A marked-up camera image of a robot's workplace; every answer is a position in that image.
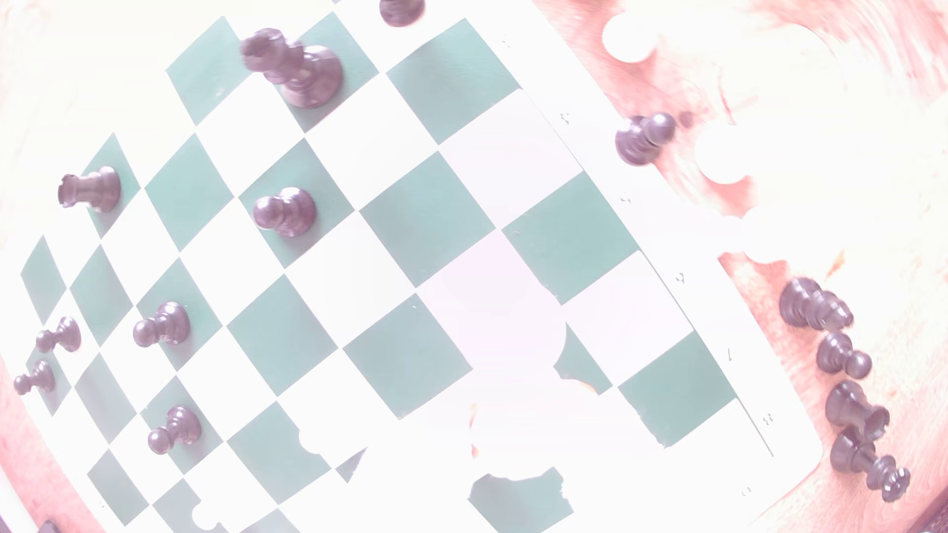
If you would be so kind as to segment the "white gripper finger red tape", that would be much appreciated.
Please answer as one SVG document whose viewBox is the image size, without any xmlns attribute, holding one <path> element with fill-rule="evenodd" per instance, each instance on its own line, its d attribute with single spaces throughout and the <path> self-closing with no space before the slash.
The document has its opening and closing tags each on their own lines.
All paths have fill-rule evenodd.
<svg viewBox="0 0 948 533">
<path fill-rule="evenodd" d="M 740 532 L 693 473 L 630 407 L 577 380 L 558 382 L 564 428 L 555 467 L 571 532 Z"/>
<path fill-rule="evenodd" d="M 448 532 L 468 498 L 476 405 L 415 413 L 366 448 L 349 481 L 350 532 Z"/>
</svg>

